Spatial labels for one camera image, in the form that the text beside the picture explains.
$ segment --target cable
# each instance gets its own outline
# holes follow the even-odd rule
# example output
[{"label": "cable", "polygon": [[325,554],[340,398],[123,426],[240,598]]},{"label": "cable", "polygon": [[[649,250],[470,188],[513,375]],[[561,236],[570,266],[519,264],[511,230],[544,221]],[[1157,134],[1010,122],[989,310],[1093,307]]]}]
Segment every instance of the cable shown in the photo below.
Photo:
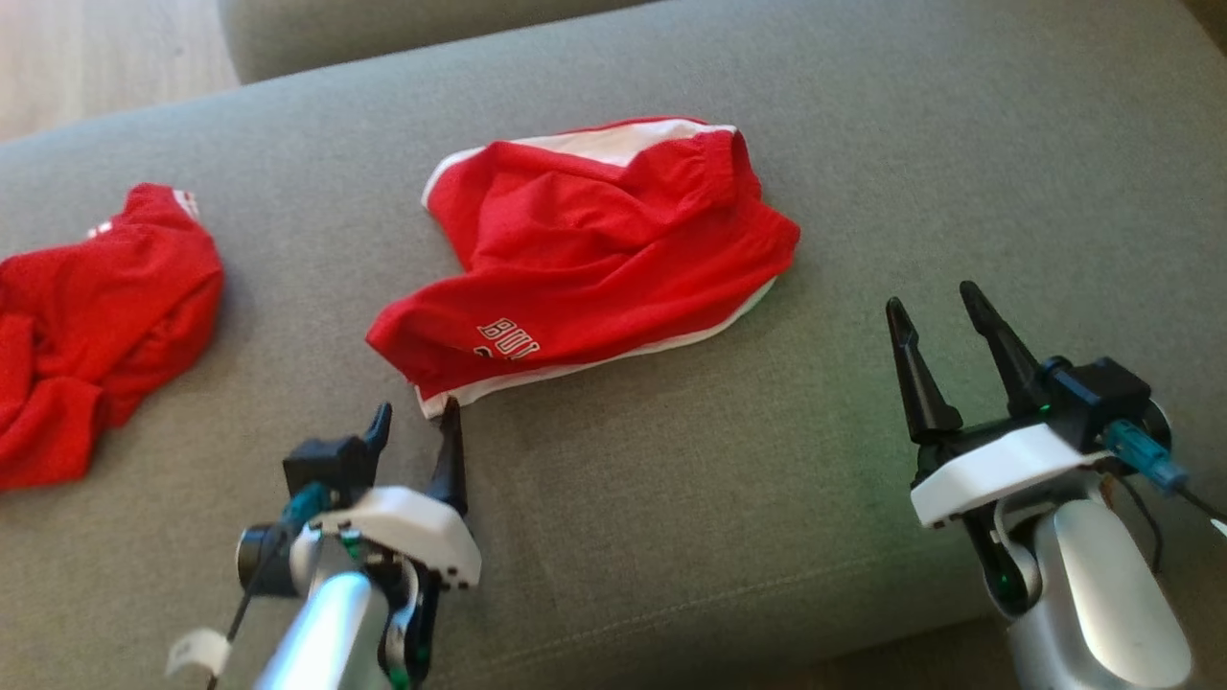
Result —
[{"label": "cable", "polygon": [[1155,534],[1155,554],[1151,556],[1151,572],[1158,575],[1163,559],[1163,530],[1160,529],[1158,521],[1156,521],[1155,516],[1151,514],[1150,510],[1146,507],[1146,502],[1142,501],[1141,494],[1134,489],[1134,485],[1125,481],[1125,478],[1117,471],[1113,471],[1112,475],[1115,476],[1117,481],[1125,487],[1125,491],[1129,492],[1129,496],[1134,500],[1134,505],[1137,506],[1137,512],[1142,514],[1142,518],[1146,519],[1146,524],[1150,525],[1151,532]]},{"label": "cable", "polygon": [[[238,636],[238,629],[243,625],[243,616],[247,615],[247,608],[252,604],[252,598],[255,595],[255,583],[260,582],[260,576],[264,575],[264,568],[272,561],[272,556],[281,550],[286,544],[286,539],[290,533],[286,530],[279,530],[277,543],[274,544],[272,549],[265,551],[260,556],[260,562],[255,564],[255,570],[252,572],[252,580],[247,582],[247,587],[243,588],[243,598],[238,602],[238,610],[234,611],[234,618],[231,620],[229,631],[226,632],[226,641],[233,643],[234,637]],[[212,675],[209,678],[207,690],[217,690],[217,676]]]},{"label": "cable", "polygon": [[1193,491],[1189,491],[1187,486],[1177,487],[1175,492],[1179,494],[1185,501],[1193,503],[1195,508],[1210,516],[1211,519],[1227,524],[1227,514],[1223,514],[1223,512],[1218,508],[1215,508],[1210,503],[1199,498]]}]

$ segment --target red cloth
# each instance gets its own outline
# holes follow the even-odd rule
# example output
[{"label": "red cloth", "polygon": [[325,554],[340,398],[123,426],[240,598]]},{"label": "red cloth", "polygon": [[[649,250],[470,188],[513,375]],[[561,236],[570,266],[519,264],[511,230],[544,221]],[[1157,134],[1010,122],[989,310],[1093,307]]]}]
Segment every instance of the red cloth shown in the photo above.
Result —
[{"label": "red cloth", "polygon": [[81,478],[99,431],[209,345],[222,265],[194,215],[141,184],[90,239],[0,263],[0,490]]},{"label": "red cloth", "polygon": [[379,314],[367,341],[423,411],[686,345],[747,311],[791,263],[746,142],[690,119],[498,141],[440,163],[423,203],[465,274]]}]

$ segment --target fabric upholstery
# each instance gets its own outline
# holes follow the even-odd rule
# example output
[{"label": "fabric upholstery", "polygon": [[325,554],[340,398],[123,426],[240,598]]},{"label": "fabric upholstery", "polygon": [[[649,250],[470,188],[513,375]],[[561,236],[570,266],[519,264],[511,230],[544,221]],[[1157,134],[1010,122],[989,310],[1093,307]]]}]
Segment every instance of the fabric upholstery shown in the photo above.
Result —
[{"label": "fabric upholstery", "polygon": [[[1005,400],[962,279],[1037,355],[1150,381],[1196,486],[1227,501],[1227,61],[1174,0],[670,0],[0,147],[0,254],[74,241],[156,180],[196,193],[227,270],[212,347],[83,481],[0,496],[4,685],[196,688],[160,678],[167,647],[228,624],[236,538],[280,511],[288,449],[387,399],[380,481],[428,476],[437,432],[362,336],[459,271],[418,205],[434,165],[655,113],[745,133],[801,225],[794,266],[709,341],[465,410],[486,566],[442,604],[431,688],[745,684],[985,614],[966,537],[908,502],[892,295],[969,424]],[[1227,550],[1151,501],[1163,584],[1227,684]],[[227,685],[294,610],[253,607]]]},{"label": "fabric upholstery", "polygon": [[217,0],[243,83],[650,0]]}]

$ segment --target metal cylinder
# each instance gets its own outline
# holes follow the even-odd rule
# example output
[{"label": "metal cylinder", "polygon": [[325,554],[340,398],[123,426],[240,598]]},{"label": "metal cylinder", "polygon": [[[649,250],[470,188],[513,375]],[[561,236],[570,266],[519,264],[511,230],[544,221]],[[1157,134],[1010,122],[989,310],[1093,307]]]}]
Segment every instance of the metal cylinder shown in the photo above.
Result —
[{"label": "metal cylinder", "polygon": [[364,575],[328,578],[298,611],[258,690],[387,690],[379,643],[388,599]]}]

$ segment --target white label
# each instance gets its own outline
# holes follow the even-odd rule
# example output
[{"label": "white label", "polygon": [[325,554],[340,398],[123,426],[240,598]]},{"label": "white label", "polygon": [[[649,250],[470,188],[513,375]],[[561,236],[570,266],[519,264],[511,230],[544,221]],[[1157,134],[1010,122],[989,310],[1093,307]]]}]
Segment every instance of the white label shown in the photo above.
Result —
[{"label": "white label", "polygon": [[229,658],[229,642],[216,630],[200,627],[184,635],[171,647],[171,657],[166,662],[166,674],[174,675],[185,665],[207,668],[215,676],[226,669]]}]

